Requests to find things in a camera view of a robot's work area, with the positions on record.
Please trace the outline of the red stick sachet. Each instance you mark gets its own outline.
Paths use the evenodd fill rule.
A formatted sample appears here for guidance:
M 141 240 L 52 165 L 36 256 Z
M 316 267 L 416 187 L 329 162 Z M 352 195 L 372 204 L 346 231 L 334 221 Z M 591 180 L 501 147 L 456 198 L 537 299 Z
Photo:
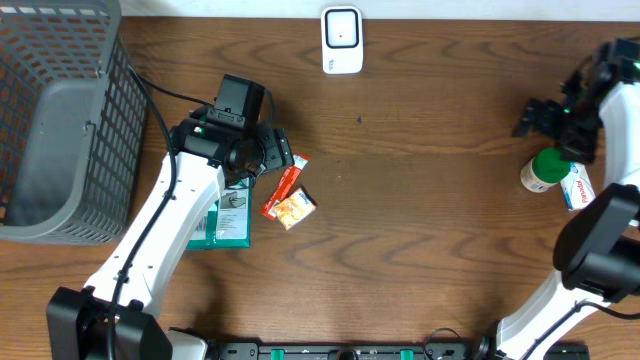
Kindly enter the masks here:
M 294 154 L 293 160 L 294 164 L 285 169 L 277 189 L 260 210 L 260 213 L 269 220 L 276 218 L 274 207 L 289 195 L 302 170 L 310 161 L 310 156 L 306 154 Z

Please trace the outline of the green lid jar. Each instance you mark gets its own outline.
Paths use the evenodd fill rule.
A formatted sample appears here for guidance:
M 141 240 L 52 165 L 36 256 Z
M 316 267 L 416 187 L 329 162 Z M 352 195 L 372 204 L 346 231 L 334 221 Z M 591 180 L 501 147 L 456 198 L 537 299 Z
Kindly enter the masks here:
M 527 162 L 520 171 L 525 189 L 543 193 L 558 184 L 570 172 L 570 162 L 556 148 L 546 148 Z

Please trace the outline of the white slim box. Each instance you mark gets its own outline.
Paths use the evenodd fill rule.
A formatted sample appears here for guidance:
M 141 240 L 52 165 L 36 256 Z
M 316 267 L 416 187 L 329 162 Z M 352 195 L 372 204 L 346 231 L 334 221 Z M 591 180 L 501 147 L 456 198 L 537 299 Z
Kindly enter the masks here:
M 570 212 L 586 208 L 595 199 L 586 167 L 581 163 L 570 163 L 569 173 L 560 186 Z

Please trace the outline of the orange tissue pack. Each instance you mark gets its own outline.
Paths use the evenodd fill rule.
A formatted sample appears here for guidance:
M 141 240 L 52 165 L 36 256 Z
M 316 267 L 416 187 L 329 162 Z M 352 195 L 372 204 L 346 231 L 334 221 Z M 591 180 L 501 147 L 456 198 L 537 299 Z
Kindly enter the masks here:
M 298 188 L 274 207 L 276 218 L 286 230 L 290 230 L 315 210 L 315 202 L 303 188 Z

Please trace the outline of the green white gloves package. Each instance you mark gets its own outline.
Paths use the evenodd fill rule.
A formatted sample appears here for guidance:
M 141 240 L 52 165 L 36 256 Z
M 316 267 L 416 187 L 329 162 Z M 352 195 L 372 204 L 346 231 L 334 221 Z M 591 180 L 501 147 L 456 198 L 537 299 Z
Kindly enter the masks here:
M 187 250 L 250 247 L 252 188 L 249 178 L 232 184 L 200 220 Z

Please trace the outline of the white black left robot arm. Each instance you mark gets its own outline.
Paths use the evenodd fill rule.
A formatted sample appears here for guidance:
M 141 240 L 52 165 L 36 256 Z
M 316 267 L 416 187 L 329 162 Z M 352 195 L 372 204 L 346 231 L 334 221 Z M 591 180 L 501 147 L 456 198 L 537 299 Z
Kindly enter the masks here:
M 211 340 L 163 330 L 162 303 L 199 221 L 229 186 L 293 163 L 286 132 L 272 125 L 264 86 L 227 74 L 217 98 L 161 128 L 159 176 L 114 252 L 79 291 L 60 287 L 46 318 L 55 359 L 213 359 Z

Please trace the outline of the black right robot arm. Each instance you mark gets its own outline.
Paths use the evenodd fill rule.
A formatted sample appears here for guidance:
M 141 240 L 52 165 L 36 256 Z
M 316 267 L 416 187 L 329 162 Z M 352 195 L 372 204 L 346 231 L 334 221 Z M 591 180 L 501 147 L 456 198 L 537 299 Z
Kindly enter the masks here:
M 639 293 L 639 243 L 626 230 L 639 224 L 639 40 L 617 38 L 586 57 L 562 84 L 562 102 L 532 98 L 512 134 L 538 131 L 563 161 L 592 164 L 606 141 L 603 191 L 560 232 L 554 269 L 536 292 L 483 338 L 479 359 L 586 359 L 586 348 L 560 344 L 583 319 Z

